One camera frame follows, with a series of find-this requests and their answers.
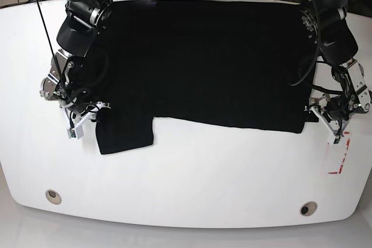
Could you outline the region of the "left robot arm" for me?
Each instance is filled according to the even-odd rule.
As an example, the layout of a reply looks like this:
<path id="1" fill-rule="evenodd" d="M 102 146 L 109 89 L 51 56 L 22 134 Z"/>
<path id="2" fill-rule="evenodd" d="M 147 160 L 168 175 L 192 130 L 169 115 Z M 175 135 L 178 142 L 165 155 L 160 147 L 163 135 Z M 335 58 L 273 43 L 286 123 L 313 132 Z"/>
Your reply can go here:
<path id="1" fill-rule="evenodd" d="M 371 91 L 365 83 L 364 70 L 354 58 L 358 45 L 346 23 L 348 1 L 305 0 L 301 11 L 302 23 L 316 50 L 299 65 L 297 83 L 323 93 L 311 100 L 306 110 L 326 126 L 331 145 L 340 142 L 353 115 L 366 114 L 371 109 Z M 330 66 L 333 79 L 341 86 L 339 91 L 314 85 L 310 74 L 317 63 Z"/>

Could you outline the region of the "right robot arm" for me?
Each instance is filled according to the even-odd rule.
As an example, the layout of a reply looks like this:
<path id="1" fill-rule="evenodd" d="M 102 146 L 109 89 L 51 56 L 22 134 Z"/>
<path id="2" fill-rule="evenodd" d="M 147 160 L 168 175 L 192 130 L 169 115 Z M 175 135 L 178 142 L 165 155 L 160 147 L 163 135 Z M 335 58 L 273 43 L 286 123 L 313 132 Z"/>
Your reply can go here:
<path id="1" fill-rule="evenodd" d="M 77 137 L 86 120 L 94 121 L 105 103 L 94 90 L 105 79 L 109 55 L 94 46 L 106 28 L 113 0 L 67 0 L 66 18 L 56 37 L 60 49 L 52 53 L 51 68 L 41 83 L 40 95 L 56 100 L 69 120 L 67 130 Z"/>

